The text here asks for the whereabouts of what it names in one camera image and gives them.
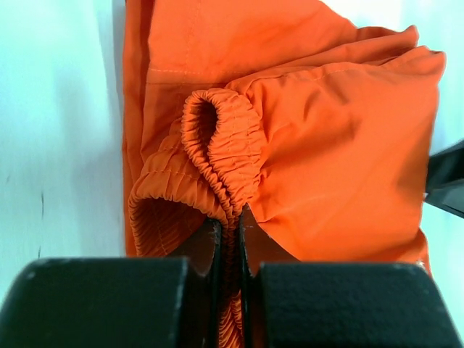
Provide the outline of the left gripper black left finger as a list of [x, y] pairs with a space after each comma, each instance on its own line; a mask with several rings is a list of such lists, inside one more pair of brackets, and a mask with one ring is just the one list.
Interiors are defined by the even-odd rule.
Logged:
[[1, 307], [3, 347], [216, 347], [221, 224], [166, 257], [45, 258]]

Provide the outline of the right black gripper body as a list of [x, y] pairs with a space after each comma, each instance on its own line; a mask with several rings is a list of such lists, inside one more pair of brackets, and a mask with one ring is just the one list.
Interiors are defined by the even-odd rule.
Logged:
[[429, 157], [425, 203], [463, 218], [463, 141]]

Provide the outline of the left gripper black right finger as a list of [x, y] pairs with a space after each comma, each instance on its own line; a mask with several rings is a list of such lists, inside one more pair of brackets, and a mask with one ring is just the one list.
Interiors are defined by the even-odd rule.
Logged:
[[408, 263], [300, 262], [245, 208], [245, 347], [460, 347], [436, 284]]

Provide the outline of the orange shorts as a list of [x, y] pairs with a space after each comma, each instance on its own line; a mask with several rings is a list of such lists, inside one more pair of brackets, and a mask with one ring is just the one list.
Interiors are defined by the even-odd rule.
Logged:
[[420, 230], [445, 55], [321, 1], [127, 1], [123, 192], [130, 256], [218, 220], [217, 342], [242, 347], [238, 224], [300, 261], [429, 270]]

